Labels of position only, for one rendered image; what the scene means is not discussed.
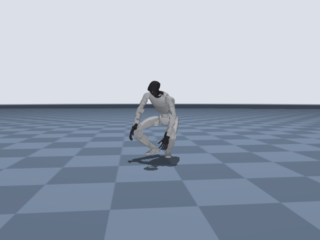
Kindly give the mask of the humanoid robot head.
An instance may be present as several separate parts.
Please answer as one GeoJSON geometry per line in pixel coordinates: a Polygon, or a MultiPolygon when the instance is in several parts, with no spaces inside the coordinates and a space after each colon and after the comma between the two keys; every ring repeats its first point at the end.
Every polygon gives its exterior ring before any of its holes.
{"type": "Polygon", "coordinates": [[[150,93],[155,97],[155,98],[160,98],[164,92],[163,91],[159,91],[159,88],[160,88],[160,83],[158,81],[152,81],[149,86],[148,86],[148,91],[150,91],[150,93]],[[160,95],[161,96],[158,96],[160,95]]]}

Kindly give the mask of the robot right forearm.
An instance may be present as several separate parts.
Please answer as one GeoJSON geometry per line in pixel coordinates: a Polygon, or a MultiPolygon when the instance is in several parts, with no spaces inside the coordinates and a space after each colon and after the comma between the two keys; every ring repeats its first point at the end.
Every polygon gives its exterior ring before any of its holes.
{"type": "MultiPolygon", "coordinates": [[[[139,113],[139,110],[140,110],[140,107],[138,107],[137,110],[136,110],[133,126],[135,124],[138,124],[138,126],[139,126],[139,122],[140,122],[140,118],[141,118],[141,114],[139,113]]],[[[137,126],[137,128],[138,128],[138,126],[137,126]]]]}

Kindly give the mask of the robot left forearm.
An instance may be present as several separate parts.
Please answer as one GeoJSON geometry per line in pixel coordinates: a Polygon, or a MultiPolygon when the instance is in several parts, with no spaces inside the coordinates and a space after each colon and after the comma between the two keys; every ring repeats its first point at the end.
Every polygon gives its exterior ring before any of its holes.
{"type": "Polygon", "coordinates": [[[175,115],[172,114],[170,116],[170,120],[168,122],[168,126],[167,126],[167,129],[166,129],[166,132],[167,132],[166,135],[169,136],[169,137],[170,137],[170,135],[171,135],[171,133],[173,131],[173,127],[175,125],[175,122],[176,122],[176,117],[175,117],[175,115]]]}

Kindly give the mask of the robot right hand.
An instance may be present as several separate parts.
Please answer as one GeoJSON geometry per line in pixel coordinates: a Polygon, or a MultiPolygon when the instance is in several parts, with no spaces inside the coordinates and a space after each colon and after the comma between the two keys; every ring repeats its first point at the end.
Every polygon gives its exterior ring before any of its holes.
{"type": "Polygon", "coordinates": [[[137,123],[135,123],[134,126],[132,126],[132,129],[131,129],[130,135],[129,135],[129,138],[130,138],[131,141],[133,140],[132,135],[134,135],[134,130],[137,129],[137,126],[138,126],[137,123]]]}

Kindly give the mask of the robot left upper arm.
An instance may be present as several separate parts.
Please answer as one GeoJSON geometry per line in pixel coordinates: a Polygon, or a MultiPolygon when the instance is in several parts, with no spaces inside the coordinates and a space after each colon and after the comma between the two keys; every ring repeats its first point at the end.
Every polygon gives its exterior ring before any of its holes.
{"type": "MultiPolygon", "coordinates": [[[[171,112],[171,115],[175,115],[175,119],[176,119],[177,114],[176,114],[176,109],[175,109],[175,99],[173,97],[167,95],[165,102],[168,104],[169,111],[171,112]]],[[[169,119],[170,119],[170,116],[169,116],[169,119]]]]}

